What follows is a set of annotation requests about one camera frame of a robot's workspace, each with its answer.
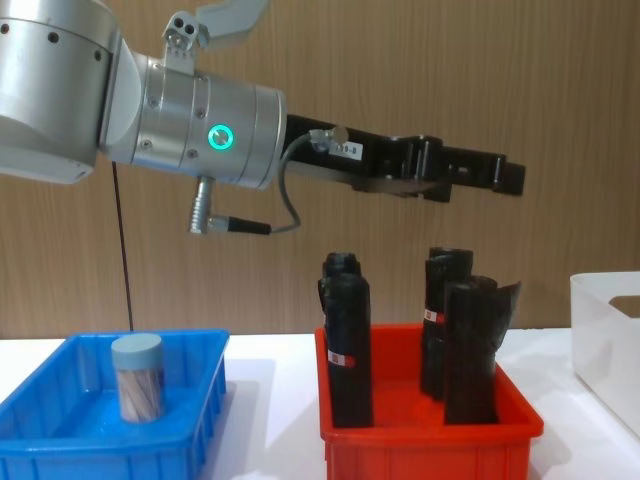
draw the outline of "red label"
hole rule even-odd
[[[333,353],[331,350],[327,350],[327,357],[329,363],[333,363],[339,367],[353,368],[356,366],[356,359],[350,355],[340,355],[339,353]]]

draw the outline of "table surface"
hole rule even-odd
[[[0,341],[0,401],[60,340]],[[640,478],[640,440],[575,376],[569,329],[512,330],[498,361],[545,421],[530,480]],[[233,336],[202,480],[325,480],[312,335]]]

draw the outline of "wood panel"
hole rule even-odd
[[[161,55],[170,15],[205,2],[114,0],[130,45]],[[250,40],[201,67],[278,87],[289,110],[373,132],[440,136],[528,167],[523,198],[451,204],[289,179],[303,228],[186,233],[194,182],[122,167],[137,327],[309,331],[327,252],[364,264],[376,322],[419,321],[429,246],[522,280],[516,325],[566,326],[570,274],[640,267],[640,4],[635,0],[275,0]],[[286,220],[275,189],[222,188],[220,212]]]
[[[0,338],[129,328],[111,163],[49,185],[0,177]]]

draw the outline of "wire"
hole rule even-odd
[[[300,216],[298,215],[298,211],[296,210],[296,208],[293,206],[293,203],[291,203],[291,199],[289,198],[289,194],[287,193],[287,185],[285,184],[285,173],[287,170],[287,164],[291,160],[293,153],[310,140],[311,134],[305,133],[304,135],[300,135],[289,144],[287,149],[284,151],[284,154],[282,154],[282,158],[280,159],[280,168],[278,170],[278,186],[280,188],[282,203],[284,203],[284,206],[287,207],[293,223],[284,227],[273,228],[271,230],[272,234],[291,232],[300,227]]]

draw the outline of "red tray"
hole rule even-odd
[[[316,330],[328,480],[526,480],[542,419],[498,367],[500,423],[445,425],[444,405],[420,393],[421,334],[421,325],[373,327],[374,426],[334,428],[327,343],[324,330]]]

